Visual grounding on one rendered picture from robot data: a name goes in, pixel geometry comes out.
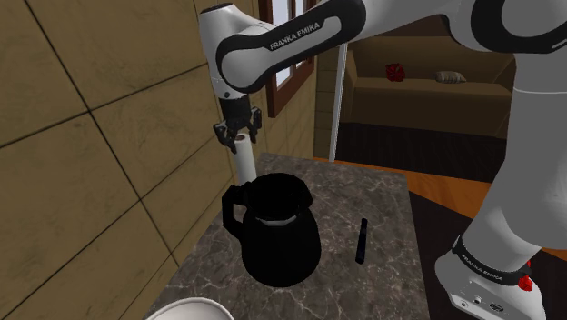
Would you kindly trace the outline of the brown framed window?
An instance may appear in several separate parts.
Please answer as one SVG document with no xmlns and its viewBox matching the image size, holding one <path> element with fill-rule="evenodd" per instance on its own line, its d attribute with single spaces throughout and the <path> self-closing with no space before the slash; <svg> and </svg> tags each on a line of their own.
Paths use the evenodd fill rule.
<svg viewBox="0 0 567 320">
<path fill-rule="evenodd" d="M 303 14 L 316 4 L 316 0 L 258 0 L 260 18 L 273 25 Z M 314 70 L 314 58 L 287 67 L 266 83 L 268 116 L 276 118 Z"/>
</svg>

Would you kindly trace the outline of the white paper roll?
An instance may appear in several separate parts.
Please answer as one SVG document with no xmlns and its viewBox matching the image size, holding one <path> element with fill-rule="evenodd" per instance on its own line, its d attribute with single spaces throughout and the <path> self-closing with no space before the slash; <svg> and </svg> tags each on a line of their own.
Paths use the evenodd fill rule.
<svg viewBox="0 0 567 320">
<path fill-rule="evenodd" d="M 238 184 L 252 182 L 256 178 L 254 152 L 248 134 L 238 134 L 234 139 L 236 152 L 233 154 Z"/>
</svg>

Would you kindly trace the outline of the black coffee pot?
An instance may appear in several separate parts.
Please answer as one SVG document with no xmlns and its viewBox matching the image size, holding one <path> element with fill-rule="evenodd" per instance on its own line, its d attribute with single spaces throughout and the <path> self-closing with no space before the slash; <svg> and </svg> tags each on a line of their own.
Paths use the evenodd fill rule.
<svg viewBox="0 0 567 320">
<path fill-rule="evenodd" d="M 222 197 L 224 228 L 239 240 L 248 274 L 272 287 L 305 280 L 322 247 L 306 183 L 287 173 L 261 175 L 232 185 Z"/>
</svg>

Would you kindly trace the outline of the black pen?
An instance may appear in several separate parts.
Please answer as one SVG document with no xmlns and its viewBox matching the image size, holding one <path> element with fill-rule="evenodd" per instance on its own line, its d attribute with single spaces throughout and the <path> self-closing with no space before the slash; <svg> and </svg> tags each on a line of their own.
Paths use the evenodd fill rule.
<svg viewBox="0 0 567 320">
<path fill-rule="evenodd" d="M 359 265 L 362 265 L 365 260 L 367 228 L 368 220 L 366 218 L 362 218 L 355 254 L 355 262 Z"/>
</svg>

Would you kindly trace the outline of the white bowl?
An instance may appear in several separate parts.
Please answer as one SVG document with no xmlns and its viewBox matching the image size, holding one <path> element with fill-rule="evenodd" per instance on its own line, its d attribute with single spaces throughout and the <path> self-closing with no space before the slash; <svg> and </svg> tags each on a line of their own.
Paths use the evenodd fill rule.
<svg viewBox="0 0 567 320">
<path fill-rule="evenodd" d="M 146 320 L 234 320 L 221 304 L 205 297 L 177 300 L 156 310 Z"/>
</svg>

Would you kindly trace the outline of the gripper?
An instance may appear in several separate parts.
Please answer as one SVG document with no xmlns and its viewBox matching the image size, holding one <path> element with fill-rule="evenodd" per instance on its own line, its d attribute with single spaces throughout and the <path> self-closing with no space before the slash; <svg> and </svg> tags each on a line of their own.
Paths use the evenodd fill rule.
<svg viewBox="0 0 567 320">
<path fill-rule="evenodd" d="M 236 99 L 219 99 L 224 121 L 213 125 L 216 137 L 221 145 L 227 146 L 233 154 L 237 153 L 235 138 L 238 131 L 248 128 L 250 140 L 257 143 L 258 130 L 262 128 L 262 111 L 251 108 L 249 95 Z"/>
</svg>

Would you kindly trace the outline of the brown sofa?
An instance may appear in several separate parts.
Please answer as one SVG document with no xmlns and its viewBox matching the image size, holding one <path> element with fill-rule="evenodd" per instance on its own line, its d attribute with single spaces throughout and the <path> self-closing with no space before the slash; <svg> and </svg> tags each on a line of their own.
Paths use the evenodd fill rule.
<svg viewBox="0 0 567 320">
<path fill-rule="evenodd" d="M 515 61 L 459 45 L 442 15 L 348 45 L 341 119 L 506 136 Z"/>
</svg>

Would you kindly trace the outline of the white upright pole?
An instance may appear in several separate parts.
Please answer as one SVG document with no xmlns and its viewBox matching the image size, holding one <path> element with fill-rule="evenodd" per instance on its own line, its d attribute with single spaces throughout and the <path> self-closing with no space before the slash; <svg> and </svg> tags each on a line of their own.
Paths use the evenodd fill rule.
<svg viewBox="0 0 567 320">
<path fill-rule="evenodd" d="M 337 71 L 335 80 L 335 93 L 333 101 L 333 121 L 328 160 L 332 163 L 336 156 L 337 138 L 339 131 L 340 113 L 343 97 L 343 81 L 346 67 L 347 44 L 339 46 Z"/>
</svg>

